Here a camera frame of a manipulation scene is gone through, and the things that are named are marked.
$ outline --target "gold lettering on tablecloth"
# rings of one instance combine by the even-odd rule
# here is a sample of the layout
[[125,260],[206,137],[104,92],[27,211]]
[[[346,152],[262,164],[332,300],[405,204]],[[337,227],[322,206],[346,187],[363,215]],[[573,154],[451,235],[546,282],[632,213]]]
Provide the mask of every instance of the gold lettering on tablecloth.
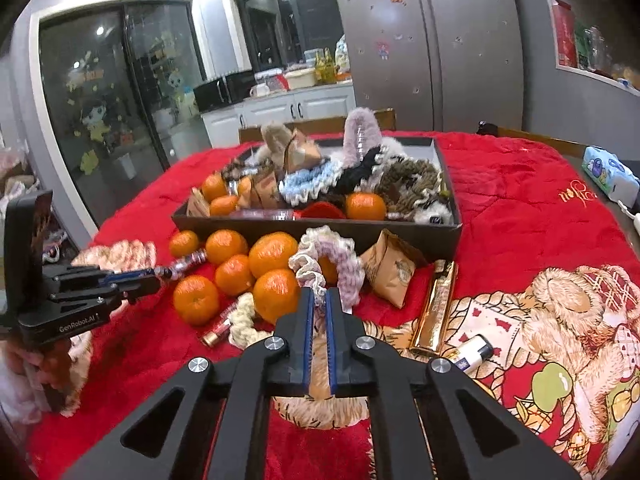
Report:
[[582,205],[587,207],[587,202],[596,200],[598,197],[593,191],[587,191],[586,184],[578,179],[572,180],[565,191],[558,193],[563,202],[568,202],[572,198],[579,198]]

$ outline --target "white cabinet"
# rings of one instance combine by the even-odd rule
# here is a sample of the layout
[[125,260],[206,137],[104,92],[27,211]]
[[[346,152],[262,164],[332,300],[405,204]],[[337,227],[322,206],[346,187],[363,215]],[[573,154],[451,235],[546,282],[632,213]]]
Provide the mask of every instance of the white cabinet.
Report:
[[293,95],[289,93],[274,97],[248,100],[244,102],[242,123],[245,128],[249,126],[261,126],[271,121],[290,123],[297,118],[294,110]]
[[346,116],[356,107],[352,84],[309,89],[294,94],[296,113],[300,120]]
[[238,130],[242,128],[242,109],[242,105],[236,105],[202,114],[212,147],[227,148],[240,143]]

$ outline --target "red carton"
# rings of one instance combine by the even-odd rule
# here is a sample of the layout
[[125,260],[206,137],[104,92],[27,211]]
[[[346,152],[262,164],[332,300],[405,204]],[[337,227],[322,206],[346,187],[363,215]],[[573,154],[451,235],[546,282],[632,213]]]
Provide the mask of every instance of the red carton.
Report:
[[574,13],[571,5],[562,0],[552,0],[551,11],[558,39],[558,64],[578,68],[575,51]]

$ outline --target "sliding glass door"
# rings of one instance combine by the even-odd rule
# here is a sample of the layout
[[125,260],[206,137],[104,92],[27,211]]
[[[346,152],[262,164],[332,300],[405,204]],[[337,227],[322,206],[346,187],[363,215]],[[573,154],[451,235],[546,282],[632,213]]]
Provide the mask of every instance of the sliding glass door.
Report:
[[98,225],[170,164],[210,148],[193,99],[204,70],[185,2],[43,22],[40,66],[60,152]]

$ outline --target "orange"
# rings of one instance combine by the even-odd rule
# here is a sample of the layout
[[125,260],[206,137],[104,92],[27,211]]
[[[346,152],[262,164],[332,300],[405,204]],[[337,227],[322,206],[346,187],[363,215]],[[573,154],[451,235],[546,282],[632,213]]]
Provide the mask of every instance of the orange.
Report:
[[209,216],[227,216],[236,210],[238,197],[236,195],[226,195],[215,198],[209,204]]
[[214,265],[227,261],[236,254],[247,254],[249,246],[238,231],[220,229],[207,238],[207,260]]
[[216,269],[216,286],[228,296],[239,296],[254,284],[249,270],[249,257],[236,254]]
[[204,276],[187,276],[175,287],[174,309],[184,322],[204,325],[220,309],[218,290]]
[[219,173],[209,175],[206,179],[204,179],[204,182],[202,183],[202,186],[200,186],[200,188],[202,189],[204,200],[206,200],[207,202],[211,202],[212,200],[220,196],[225,196],[226,194],[228,194],[225,181],[222,179],[222,175],[220,175]]
[[174,258],[181,258],[197,251],[200,246],[198,235],[193,231],[180,231],[169,240],[169,252]]
[[290,269],[265,272],[254,285],[255,311],[274,325],[280,316],[296,311],[299,297],[300,286]]
[[384,220],[385,201],[375,193],[351,193],[347,197],[346,213],[351,220]]
[[242,196],[245,193],[248,193],[251,191],[251,178],[248,176],[244,176],[240,179],[240,182],[238,182],[238,196]]
[[326,281],[327,286],[335,286],[338,283],[338,269],[335,268],[335,264],[329,259],[328,256],[320,256],[318,258],[322,275]]
[[278,231],[260,238],[249,251],[249,266],[256,278],[274,269],[288,269],[289,258],[298,252],[296,239]]

